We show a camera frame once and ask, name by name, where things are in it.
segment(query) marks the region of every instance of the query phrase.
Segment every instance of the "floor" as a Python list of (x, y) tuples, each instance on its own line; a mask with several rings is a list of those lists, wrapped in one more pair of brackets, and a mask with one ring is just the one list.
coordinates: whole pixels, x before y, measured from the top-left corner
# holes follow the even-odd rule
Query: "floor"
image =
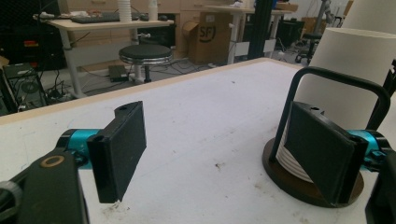
[[(298, 49), (291, 46), (288, 49), (277, 49), (272, 58), (286, 63), (295, 63), (294, 59), (298, 53)], [(173, 60), (170, 63), (153, 65), (150, 67), (150, 76), (152, 81), (158, 81), (170, 77), (186, 76), (187, 74), (211, 69), (214, 64), (194, 65), (188, 59)], [(307, 66), (306, 60), (303, 60), (301, 66)], [(82, 91), (88, 96), (114, 91), (124, 88), (130, 88), (135, 85), (142, 85), (132, 81), (111, 82), (108, 71), (82, 71), (79, 73)], [(41, 83), (49, 97), (50, 104), (58, 104), (65, 101), (73, 100), (67, 92), (71, 89), (70, 76), (67, 69), (59, 71), (46, 71), (41, 76)]]

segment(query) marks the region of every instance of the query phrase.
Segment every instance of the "white desk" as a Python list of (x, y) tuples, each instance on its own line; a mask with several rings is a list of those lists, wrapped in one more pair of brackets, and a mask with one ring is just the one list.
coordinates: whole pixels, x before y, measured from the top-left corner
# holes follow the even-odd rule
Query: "white desk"
[(81, 85), (78, 79), (77, 67), (92, 63), (101, 63), (111, 60), (117, 60), (119, 50), (131, 44), (136, 44), (133, 41), (137, 40), (137, 31), (133, 32), (132, 42), (117, 42), (108, 45), (90, 46), (73, 48), (70, 45), (70, 39), (67, 34), (68, 31), (98, 31), (98, 30), (116, 30), (116, 29), (130, 29), (136, 30), (137, 28), (149, 28), (168, 26), (173, 21), (127, 21), (127, 22), (103, 22), (103, 23), (90, 23), (79, 24), (70, 20), (50, 21), (49, 24), (59, 29), (61, 38), (64, 43), (64, 57), (67, 61), (67, 67), (70, 72), (73, 90), (70, 93), (76, 98), (85, 97), (81, 90)]
[[(0, 180), (55, 146), (67, 129), (101, 129), (113, 109), (144, 102), (148, 147), (118, 206), (99, 204), (92, 171), (80, 171), (92, 223), (365, 223), (376, 176), (347, 208), (302, 203), (262, 166), (292, 76), (285, 63), (259, 59), (0, 117)], [(396, 106), (379, 131), (396, 144)]]
[[(243, 8), (243, 7), (228, 7), (228, 6), (205, 6), (209, 9), (219, 12), (229, 12), (233, 15), (233, 29), (231, 31), (231, 40), (228, 54), (228, 64), (233, 63), (235, 56), (247, 55), (248, 54), (248, 42), (237, 43), (237, 37), (239, 34), (240, 21), (247, 13), (254, 13), (254, 8)], [(276, 44), (276, 31), (279, 24), (280, 18), (285, 14), (290, 14), (291, 11), (286, 10), (272, 10), (271, 15), (274, 16), (274, 23), (270, 33), (270, 39), (265, 41), (263, 52), (274, 51)]]

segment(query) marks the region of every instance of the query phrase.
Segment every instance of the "stool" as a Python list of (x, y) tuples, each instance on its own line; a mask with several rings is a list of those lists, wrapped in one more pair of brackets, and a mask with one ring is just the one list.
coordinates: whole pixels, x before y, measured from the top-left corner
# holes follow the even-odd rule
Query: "stool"
[(306, 58), (307, 62), (310, 63), (311, 59), (312, 59), (312, 56), (314, 55), (315, 42), (316, 42), (316, 40), (321, 39), (321, 37), (322, 37), (321, 33), (318, 33), (318, 34), (314, 34), (314, 33), (312, 33), (312, 34), (304, 34), (303, 38), (309, 39), (309, 50), (308, 51), (304, 50), (304, 51), (300, 52), (296, 56), (296, 59), (294, 61), (297, 62), (297, 63), (300, 63), (301, 59)]
[(172, 50), (161, 45), (132, 45), (120, 49), (120, 59), (125, 63), (145, 66), (145, 83), (151, 81), (149, 66), (172, 60)]

